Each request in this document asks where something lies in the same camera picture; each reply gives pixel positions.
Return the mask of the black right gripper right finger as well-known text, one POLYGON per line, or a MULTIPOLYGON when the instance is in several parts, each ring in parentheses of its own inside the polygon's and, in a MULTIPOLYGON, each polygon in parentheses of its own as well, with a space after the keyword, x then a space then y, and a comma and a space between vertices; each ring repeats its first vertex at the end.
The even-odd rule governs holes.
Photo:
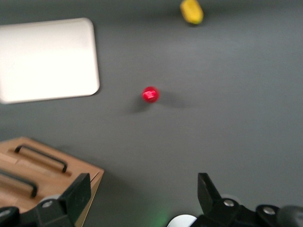
POLYGON ((240 211, 240 205, 231 198, 222 197, 207 173, 199 173, 197 196, 203 214, 197 219, 201 227, 231 227, 240 211))

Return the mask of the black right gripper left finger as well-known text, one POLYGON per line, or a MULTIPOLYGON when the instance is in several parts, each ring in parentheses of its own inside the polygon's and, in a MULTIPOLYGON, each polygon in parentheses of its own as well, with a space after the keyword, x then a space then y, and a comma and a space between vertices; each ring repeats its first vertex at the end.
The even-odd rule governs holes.
POLYGON ((90 198, 90 175, 82 173, 57 199, 44 199, 37 205, 37 226, 74 227, 90 198))

